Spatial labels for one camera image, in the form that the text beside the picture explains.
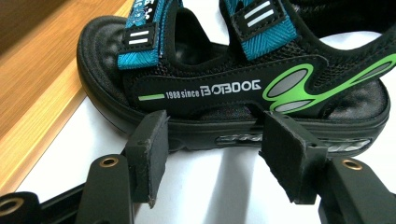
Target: sandal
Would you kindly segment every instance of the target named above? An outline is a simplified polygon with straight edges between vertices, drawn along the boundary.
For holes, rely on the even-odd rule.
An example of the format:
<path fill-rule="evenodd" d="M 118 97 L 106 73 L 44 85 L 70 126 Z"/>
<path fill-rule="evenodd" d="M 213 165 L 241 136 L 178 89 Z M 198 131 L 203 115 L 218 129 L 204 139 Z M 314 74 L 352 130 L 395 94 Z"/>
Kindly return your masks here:
<path fill-rule="evenodd" d="M 229 46 L 211 43 L 175 0 L 135 0 L 130 16 L 86 25 L 78 71 L 96 108 L 132 133 L 166 109 L 171 150 L 260 147 L 263 111 L 296 119 L 332 156 L 367 149 L 390 110 L 379 77 L 396 64 L 396 2 L 220 0 Z M 381 36 L 357 49 L 319 38 Z"/>

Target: wooden surface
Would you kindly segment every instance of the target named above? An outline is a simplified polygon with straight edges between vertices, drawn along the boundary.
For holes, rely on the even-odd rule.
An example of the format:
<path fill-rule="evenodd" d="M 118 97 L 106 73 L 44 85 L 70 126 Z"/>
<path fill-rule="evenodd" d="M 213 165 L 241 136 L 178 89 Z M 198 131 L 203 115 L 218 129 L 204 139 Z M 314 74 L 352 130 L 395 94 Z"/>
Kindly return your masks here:
<path fill-rule="evenodd" d="M 18 187 L 85 97 L 76 65 L 84 25 L 125 17 L 132 2 L 0 2 L 0 195 Z"/>

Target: sandal strap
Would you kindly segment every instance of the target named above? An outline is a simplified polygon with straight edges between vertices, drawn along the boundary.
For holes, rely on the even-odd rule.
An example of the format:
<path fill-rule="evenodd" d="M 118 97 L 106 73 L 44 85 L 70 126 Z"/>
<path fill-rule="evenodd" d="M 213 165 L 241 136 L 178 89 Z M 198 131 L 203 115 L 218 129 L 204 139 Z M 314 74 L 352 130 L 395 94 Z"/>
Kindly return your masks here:
<path fill-rule="evenodd" d="M 282 0 L 220 1 L 225 3 L 231 27 L 250 61 L 297 38 L 296 28 Z"/>
<path fill-rule="evenodd" d="M 134 0 L 122 37 L 119 69 L 136 69 L 158 64 L 164 15 L 173 1 Z M 182 6 L 181 0 L 178 0 L 178 4 Z"/>

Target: green graphic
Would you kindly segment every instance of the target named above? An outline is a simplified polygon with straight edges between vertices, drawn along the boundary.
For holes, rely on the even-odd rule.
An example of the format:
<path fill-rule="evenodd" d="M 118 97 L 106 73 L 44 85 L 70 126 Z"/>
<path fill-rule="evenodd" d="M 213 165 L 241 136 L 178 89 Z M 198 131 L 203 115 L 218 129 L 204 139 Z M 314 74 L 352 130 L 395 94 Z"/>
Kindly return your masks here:
<path fill-rule="evenodd" d="M 395 64 L 396 54 L 391 54 L 364 69 L 347 82 L 318 95 L 309 94 L 304 89 L 306 81 L 314 71 L 314 67 L 309 63 L 300 64 L 274 79 L 264 90 L 262 98 L 266 101 L 274 101 L 270 109 L 284 114 L 304 110 L 334 96 L 340 91 L 344 91 L 364 80 L 390 70 Z"/>
<path fill-rule="evenodd" d="M 155 95 L 139 96 L 139 101 L 160 100 L 164 98 L 165 95 L 163 94 L 155 94 Z"/>

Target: black sole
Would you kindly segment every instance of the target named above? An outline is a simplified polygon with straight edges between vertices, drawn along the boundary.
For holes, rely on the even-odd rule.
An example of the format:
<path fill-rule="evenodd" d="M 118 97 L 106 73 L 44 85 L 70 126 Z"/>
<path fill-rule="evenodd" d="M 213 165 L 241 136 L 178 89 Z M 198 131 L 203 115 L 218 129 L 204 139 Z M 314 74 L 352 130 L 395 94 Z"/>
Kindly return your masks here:
<path fill-rule="evenodd" d="M 117 19 L 108 18 L 106 22 L 112 22 L 112 20 Z M 146 114 L 121 103 L 119 99 L 103 88 L 103 83 L 98 81 L 97 74 L 93 74 L 101 69 L 95 68 L 98 66 L 97 62 L 90 61 L 94 59 L 85 52 L 88 49 L 81 43 L 82 40 L 88 38 L 84 35 L 90 32 L 93 31 L 84 30 L 78 42 L 78 71 L 82 86 L 92 103 L 106 119 L 120 130 L 133 133 Z M 390 102 L 388 101 L 380 115 L 372 119 L 350 122 L 326 119 L 296 120 L 317 138 L 332 146 L 330 156 L 356 156 L 366 150 L 379 136 L 388 121 L 389 111 Z M 198 121 L 170 118 L 168 125 L 171 151 L 261 146 L 263 123 L 260 120 Z M 337 147 L 348 147 L 353 150 L 332 151 Z"/>

